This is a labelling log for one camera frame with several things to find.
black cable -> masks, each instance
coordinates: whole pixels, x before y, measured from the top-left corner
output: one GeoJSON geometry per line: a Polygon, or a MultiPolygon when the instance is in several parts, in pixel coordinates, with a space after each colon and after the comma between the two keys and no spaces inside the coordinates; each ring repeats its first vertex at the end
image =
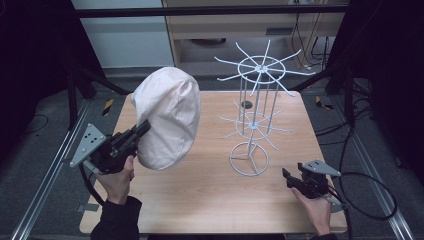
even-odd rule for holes
{"type": "Polygon", "coordinates": [[[38,132],[38,131],[40,131],[41,129],[43,129],[45,126],[47,126],[47,123],[49,123],[49,117],[47,117],[47,116],[46,116],[46,115],[44,115],[44,114],[35,114],[35,115],[34,115],[34,117],[44,117],[44,118],[46,119],[46,122],[43,124],[43,126],[41,126],[41,127],[37,128],[37,129],[35,129],[35,130],[32,130],[32,131],[24,132],[23,134],[31,134],[31,133],[38,132]]]}
{"type": "Polygon", "coordinates": [[[344,155],[346,153],[347,143],[349,142],[349,139],[352,137],[354,130],[355,130],[354,127],[350,128],[349,133],[348,133],[348,136],[346,137],[346,141],[345,141],[345,143],[343,145],[342,155],[340,157],[339,172],[341,173],[341,177],[338,178],[339,179],[339,184],[340,184],[340,190],[341,190],[341,192],[343,194],[343,197],[346,199],[346,201],[349,203],[349,205],[352,206],[353,208],[355,208],[358,212],[362,213],[363,215],[365,215],[365,216],[367,216],[369,218],[375,219],[375,220],[380,220],[380,221],[388,220],[391,217],[393,217],[396,214],[396,211],[397,211],[397,201],[396,201],[396,198],[392,194],[392,192],[389,190],[389,188],[386,185],[384,185],[382,182],[380,182],[379,180],[377,180],[377,179],[375,179],[375,178],[373,178],[373,177],[371,177],[369,175],[366,175],[366,174],[363,174],[363,173],[358,173],[358,172],[345,172],[345,173],[342,172],[343,160],[344,160],[344,155]],[[378,183],[380,186],[382,186],[387,191],[387,193],[390,194],[390,196],[391,196],[391,198],[393,200],[393,204],[394,204],[393,211],[389,215],[384,216],[384,217],[374,216],[374,215],[371,215],[371,214],[366,213],[365,211],[363,211],[359,207],[357,207],[355,204],[353,204],[353,202],[347,197],[347,194],[346,194],[346,192],[344,190],[343,182],[342,182],[343,176],[349,176],[349,175],[357,175],[357,176],[366,177],[366,178],[369,178],[369,179],[373,180],[374,182],[378,183]]]}
{"type": "Polygon", "coordinates": [[[0,12],[0,17],[6,13],[6,0],[1,1],[3,3],[3,11],[0,12]]]}
{"type": "Polygon", "coordinates": [[[99,193],[96,191],[96,189],[94,189],[90,180],[87,178],[87,174],[85,173],[84,166],[83,166],[82,163],[79,165],[79,169],[80,169],[80,172],[81,172],[82,179],[84,180],[84,185],[87,188],[88,192],[94,197],[94,199],[96,199],[96,201],[101,206],[103,206],[105,204],[105,201],[103,201],[102,197],[99,195],[99,193]]]}
{"type": "Polygon", "coordinates": [[[386,221],[386,220],[388,220],[388,219],[390,219],[390,218],[392,218],[395,214],[396,214],[396,212],[397,212],[397,208],[398,208],[398,206],[397,206],[397,200],[396,200],[396,198],[395,198],[395,196],[394,196],[394,194],[390,191],[390,189],[386,186],[386,185],[384,185],[381,181],[379,181],[379,180],[377,180],[376,178],[374,178],[374,177],[371,177],[371,176],[369,176],[369,175],[366,175],[366,174],[363,174],[363,173],[359,173],[359,172],[344,172],[344,173],[342,173],[342,176],[339,178],[339,183],[340,183],[340,189],[341,189],[341,191],[342,191],[342,193],[343,193],[343,196],[344,196],[344,198],[346,199],[346,201],[349,203],[349,205],[350,206],[352,206],[353,208],[355,208],[358,212],[360,212],[360,213],[362,213],[363,215],[365,215],[365,216],[367,216],[367,217],[369,217],[369,218],[372,218],[372,219],[375,219],[375,220],[380,220],[380,221],[386,221]],[[387,191],[387,193],[390,195],[390,197],[392,198],[392,201],[393,201],[393,210],[392,210],[392,212],[389,214],[389,215],[386,215],[386,216],[374,216],[374,215],[371,215],[371,214],[369,214],[369,213],[367,213],[367,212],[365,212],[365,211],[363,211],[363,210],[361,210],[358,206],[356,206],[348,197],[347,197],[347,195],[346,195],[346,193],[345,193],[345,191],[344,191],[344,187],[343,187],[343,182],[342,182],[342,177],[343,176],[360,176],[360,177],[365,177],[365,178],[368,178],[368,179],[370,179],[370,180],[372,180],[372,181],[374,181],[374,182],[376,182],[376,183],[378,183],[381,187],[383,187],[384,188],[384,190],[386,190],[387,191]]]}
{"type": "MultiPolygon", "coordinates": [[[[362,109],[361,111],[357,112],[355,114],[355,119],[359,120],[359,118],[358,118],[359,115],[361,115],[365,111],[369,111],[370,109],[371,109],[370,107],[366,107],[366,108],[362,109]]],[[[347,124],[348,124],[348,122],[343,122],[343,123],[339,123],[339,124],[334,125],[334,126],[330,126],[330,127],[326,127],[326,128],[320,129],[320,130],[316,130],[314,132],[317,133],[316,136],[319,137],[319,136],[323,136],[323,135],[335,132],[335,131],[339,130],[340,128],[342,128],[343,126],[347,125],[347,124]],[[325,131],[325,130],[328,130],[328,129],[331,129],[331,130],[329,130],[327,132],[323,132],[323,133],[318,133],[318,132],[322,132],[322,131],[325,131]]]]}

white cabinet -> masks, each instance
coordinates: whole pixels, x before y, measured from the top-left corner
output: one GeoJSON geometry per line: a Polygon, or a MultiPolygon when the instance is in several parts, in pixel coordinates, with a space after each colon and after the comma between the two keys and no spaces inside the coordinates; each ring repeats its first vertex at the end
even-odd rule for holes
{"type": "MultiPolygon", "coordinates": [[[[76,9],[162,7],[160,0],[72,0],[76,9]]],[[[102,68],[173,66],[165,17],[81,19],[102,68]]]]}

wooden table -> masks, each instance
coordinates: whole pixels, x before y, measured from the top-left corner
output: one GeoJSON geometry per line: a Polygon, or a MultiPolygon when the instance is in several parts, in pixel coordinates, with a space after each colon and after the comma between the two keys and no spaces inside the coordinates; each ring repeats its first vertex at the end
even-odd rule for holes
{"type": "MultiPolygon", "coordinates": [[[[139,218],[141,233],[304,233],[313,232],[306,213],[295,199],[281,169],[300,177],[298,162],[323,159],[299,93],[279,92],[270,141],[258,143],[269,155],[269,166],[259,176],[247,177],[230,165],[231,149],[245,139],[234,135],[235,125],[219,118],[236,119],[238,92],[201,92],[202,112],[195,143],[186,157],[171,169],[154,171],[135,162],[136,177],[130,195],[143,202],[139,218]]],[[[135,109],[127,97],[115,131],[123,132],[136,122],[135,109]]],[[[105,191],[95,188],[105,199],[105,191]]],[[[96,203],[91,197],[89,203],[96,203]]],[[[86,211],[80,230],[90,233],[98,223],[97,212],[86,211]]],[[[342,212],[332,215],[331,229],[346,231],[342,212]]]]}

hand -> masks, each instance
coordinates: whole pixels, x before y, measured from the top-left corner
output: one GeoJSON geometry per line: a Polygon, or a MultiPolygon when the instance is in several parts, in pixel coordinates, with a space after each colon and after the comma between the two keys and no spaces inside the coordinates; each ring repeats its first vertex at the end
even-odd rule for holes
{"type": "Polygon", "coordinates": [[[119,173],[100,175],[97,180],[105,188],[109,202],[125,205],[130,192],[130,181],[134,178],[134,157],[128,156],[124,168],[119,173]]]}
{"type": "Polygon", "coordinates": [[[302,203],[311,224],[318,236],[330,234],[331,203],[320,197],[309,199],[296,188],[291,188],[294,196],[302,203]]]}

wire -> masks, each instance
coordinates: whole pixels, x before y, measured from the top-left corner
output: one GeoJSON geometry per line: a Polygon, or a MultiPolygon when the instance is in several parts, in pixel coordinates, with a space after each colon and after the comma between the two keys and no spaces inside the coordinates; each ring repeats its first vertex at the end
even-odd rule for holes
{"type": "Polygon", "coordinates": [[[44,115],[44,114],[35,114],[35,115],[34,115],[34,117],[44,117],[44,118],[46,119],[46,121],[44,122],[43,126],[41,126],[41,127],[37,128],[37,129],[35,129],[35,130],[31,130],[31,131],[28,131],[28,132],[24,132],[23,134],[31,134],[31,133],[38,132],[38,131],[40,131],[41,129],[43,129],[45,126],[47,126],[47,123],[49,123],[49,117],[47,117],[47,116],[46,116],[46,115],[44,115]]]}
{"type": "Polygon", "coordinates": [[[352,206],[354,209],[356,209],[358,212],[362,213],[363,215],[365,215],[365,216],[367,216],[369,218],[375,219],[375,220],[380,220],[380,221],[388,220],[391,217],[393,217],[396,214],[396,212],[397,212],[397,201],[396,201],[396,198],[393,195],[393,193],[389,190],[389,188],[386,185],[384,185],[382,182],[380,182],[379,180],[377,180],[376,178],[371,177],[369,175],[366,175],[366,174],[363,174],[363,173],[359,173],[359,172],[344,172],[344,173],[342,172],[342,166],[343,166],[343,161],[344,161],[344,155],[346,153],[347,143],[349,142],[349,139],[352,137],[354,130],[355,130],[354,127],[351,127],[350,128],[349,133],[348,133],[348,135],[346,137],[346,141],[345,141],[345,143],[343,145],[342,154],[341,154],[341,157],[340,157],[339,172],[341,173],[341,176],[338,178],[339,179],[339,184],[340,184],[340,190],[341,190],[341,192],[343,194],[343,197],[349,203],[349,205],[352,206]],[[352,175],[356,175],[356,176],[366,177],[366,178],[369,178],[369,179],[373,180],[374,182],[378,183],[380,186],[382,186],[387,191],[387,193],[390,194],[390,196],[391,196],[391,198],[393,200],[394,208],[393,208],[392,212],[389,215],[386,215],[386,216],[381,217],[381,216],[371,215],[371,214],[369,214],[369,213],[361,210],[358,206],[356,206],[348,198],[348,196],[347,196],[347,194],[345,192],[344,186],[343,186],[343,181],[342,181],[343,176],[349,176],[349,175],[351,175],[351,176],[352,175]]]}
{"type": "Polygon", "coordinates": [[[102,197],[99,195],[99,193],[94,189],[93,185],[91,184],[89,178],[87,178],[87,174],[85,173],[84,166],[82,163],[79,164],[79,169],[81,172],[82,179],[84,180],[84,185],[87,188],[88,192],[96,199],[96,201],[103,206],[105,204],[105,201],[102,199],[102,197]]]}
{"type": "MultiPolygon", "coordinates": [[[[317,23],[318,23],[318,18],[319,18],[319,16],[320,16],[320,14],[321,13],[318,13],[318,16],[317,16],[317,18],[316,18],[316,20],[315,20],[315,23],[314,23],[314,27],[312,28],[312,32],[314,32],[315,31],[315,28],[316,28],[316,26],[317,26],[317,23]]],[[[309,61],[309,59],[308,59],[308,57],[307,57],[307,54],[306,54],[306,52],[305,52],[305,46],[303,45],[303,40],[302,40],[302,37],[300,36],[300,31],[299,31],[299,13],[296,13],[296,22],[295,22],[295,25],[294,25],[294,28],[293,28],[293,32],[292,32],[292,35],[291,35],[291,45],[292,45],[292,49],[293,49],[293,51],[294,52],[296,52],[297,50],[295,49],[295,47],[294,47],[294,34],[297,32],[297,35],[298,35],[298,37],[299,37],[299,41],[300,41],[300,45],[302,46],[302,50],[303,50],[303,56],[305,57],[305,60],[309,63],[309,67],[312,67],[312,66],[315,66],[315,65],[318,65],[318,64],[320,64],[320,62],[318,62],[318,63],[311,63],[310,61],[309,61]]],[[[298,55],[296,55],[296,58],[297,58],[297,60],[299,61],[299,63],[302,63],[301,61],[300,61],[300,58],[299,58],[299,56],[298,55]]]]}
{"type": "Polygon", "coordinates": [[[3,11],[0,13],[0,17],[6,13],[6,0],[1,1],[3,3],[3,11]]]}

